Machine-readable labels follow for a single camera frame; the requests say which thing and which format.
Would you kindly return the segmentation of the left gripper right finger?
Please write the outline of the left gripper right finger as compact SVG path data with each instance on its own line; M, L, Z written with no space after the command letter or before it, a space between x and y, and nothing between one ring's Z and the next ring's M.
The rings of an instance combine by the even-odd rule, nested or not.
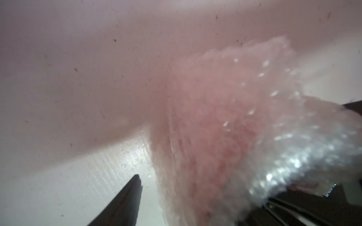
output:
M349 204L342 186L327 196L288 190L252 211L241 226L360 226L362 207Z

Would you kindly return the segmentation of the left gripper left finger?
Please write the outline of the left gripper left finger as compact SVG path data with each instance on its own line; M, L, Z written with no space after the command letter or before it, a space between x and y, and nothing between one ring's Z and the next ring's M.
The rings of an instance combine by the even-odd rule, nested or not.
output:
M136 226L141 194L141 179L135 174L89 226Z

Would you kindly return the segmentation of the bubble wrap sheet around mug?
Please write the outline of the bubble wrap sheet around mug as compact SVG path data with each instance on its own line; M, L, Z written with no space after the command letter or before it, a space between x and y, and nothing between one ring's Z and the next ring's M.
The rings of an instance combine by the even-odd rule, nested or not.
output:
M362 118L303 93L285 37L182 58L153 161L171 226L229 226L294 186L362 175Z

